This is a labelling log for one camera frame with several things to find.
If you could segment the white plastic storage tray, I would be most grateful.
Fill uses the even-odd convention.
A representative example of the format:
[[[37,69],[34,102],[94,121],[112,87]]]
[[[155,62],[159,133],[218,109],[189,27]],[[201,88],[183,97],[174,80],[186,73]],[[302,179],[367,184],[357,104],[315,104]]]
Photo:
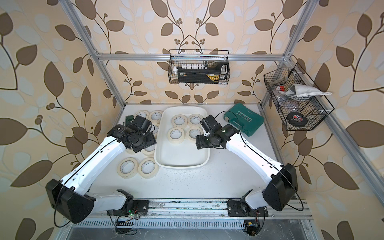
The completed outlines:
[[[186,131],[190,127],[200,127],[202,129],[201,125],[191,126],[188,121],[188,125],[184,128],[185,140],[181,144],[172,144],[167,137],[168,131],[174,128],[171,120],[175,115],[185,115],[189,119],[189,116],[193,114],[199,114],[203,117],[208,116],[205,109],[196,106],[170,107],[163,111],[154,156],[155,162],[160,167],[170,169],[192,169],[202,167],[208,162],[210,158],[210,150],[198,150],[196,142],[186,138]]]

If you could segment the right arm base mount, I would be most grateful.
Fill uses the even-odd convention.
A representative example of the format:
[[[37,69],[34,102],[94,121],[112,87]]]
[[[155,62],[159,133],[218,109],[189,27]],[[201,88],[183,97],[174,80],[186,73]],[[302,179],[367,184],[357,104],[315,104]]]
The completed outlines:
[[[233,200],[229,199],[227,201],[228,206],[228,215],[229,217],[268,217],[269,213],[266,207],[260,207],[256,210],[253,210],[245,200]]]

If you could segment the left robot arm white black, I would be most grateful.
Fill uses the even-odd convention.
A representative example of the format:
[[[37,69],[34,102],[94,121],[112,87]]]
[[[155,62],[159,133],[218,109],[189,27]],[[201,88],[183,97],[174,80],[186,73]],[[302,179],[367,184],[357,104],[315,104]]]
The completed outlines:
[[[126,149],[135,153],[157,142],[150,120],[136,116],[128,126],[116,125],[102,143],[80,165],[61,180],[50,180],[46,191],[55,213],[77,224],[90,214],[117,212],[127,215],[133,209],[134,197],[124,190],[110,194],[95,194],[89,190],[102,171]]]

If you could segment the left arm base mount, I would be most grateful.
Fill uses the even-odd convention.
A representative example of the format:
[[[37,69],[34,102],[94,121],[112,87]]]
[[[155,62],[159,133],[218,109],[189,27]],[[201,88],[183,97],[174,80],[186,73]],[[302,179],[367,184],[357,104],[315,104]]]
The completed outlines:
[[[109,216],[123,216],[129,218],[138,218],[146,215],[149,210],[149,200],[128,199],[119,210],[108,210]]]

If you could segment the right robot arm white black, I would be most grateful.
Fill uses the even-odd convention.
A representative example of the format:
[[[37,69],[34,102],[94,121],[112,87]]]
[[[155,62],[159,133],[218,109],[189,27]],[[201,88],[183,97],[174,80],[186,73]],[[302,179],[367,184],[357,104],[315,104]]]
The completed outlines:
[[[196,136],[197,149],[222,147],[236,154],[265,182],[262,190],[251,190],[243,197],[248,207],[256,210],[271,207],[281,212],[297,194],[298,179],[295,167],[283,165],[253,146],[240,130],[227,124],[224,127],[209,115],[200,121],[204,134]]]

